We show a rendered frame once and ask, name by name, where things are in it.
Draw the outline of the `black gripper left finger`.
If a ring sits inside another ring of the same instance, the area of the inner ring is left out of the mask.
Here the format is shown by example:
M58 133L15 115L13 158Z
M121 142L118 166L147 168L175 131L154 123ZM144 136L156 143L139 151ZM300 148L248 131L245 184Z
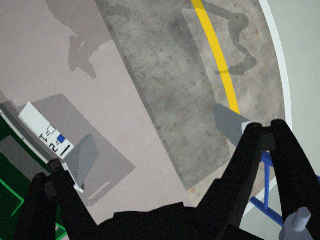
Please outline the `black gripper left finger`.
M41 172L32 179L12 240L55 240L57 198L69 240L106 240L75 190L98 156L93 136L88 134L61 162L50 160L46 165L51 175Z

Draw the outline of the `green plastic crate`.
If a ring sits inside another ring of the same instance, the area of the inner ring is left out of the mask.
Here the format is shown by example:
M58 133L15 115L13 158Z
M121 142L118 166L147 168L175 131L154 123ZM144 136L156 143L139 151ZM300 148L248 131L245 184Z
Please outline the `green plastic crate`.
M0 240L13 239L31 181L41 172L46 176L51 175L46 163L0 115ZM60 216L62 210L58 198L56 210L56 225L59 227L55 232L55 240L60 240L67 232Z

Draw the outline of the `white paper pick list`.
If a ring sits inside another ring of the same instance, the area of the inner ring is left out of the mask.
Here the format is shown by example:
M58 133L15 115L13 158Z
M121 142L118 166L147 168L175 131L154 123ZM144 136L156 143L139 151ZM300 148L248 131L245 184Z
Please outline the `white paper pick list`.
M20 120L57 156L63 159L74 147L29 101Z

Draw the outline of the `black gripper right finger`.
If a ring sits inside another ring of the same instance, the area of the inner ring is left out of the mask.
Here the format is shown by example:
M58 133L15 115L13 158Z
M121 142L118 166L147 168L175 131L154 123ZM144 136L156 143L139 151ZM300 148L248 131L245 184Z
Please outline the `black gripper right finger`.
M236 150L222 177L167 240L221 240L229 223L239 228L262 151L270 152L279 191L279 240L320 240L320 183L287 123L274 119L262 127L220 103L213 109L216 128Z

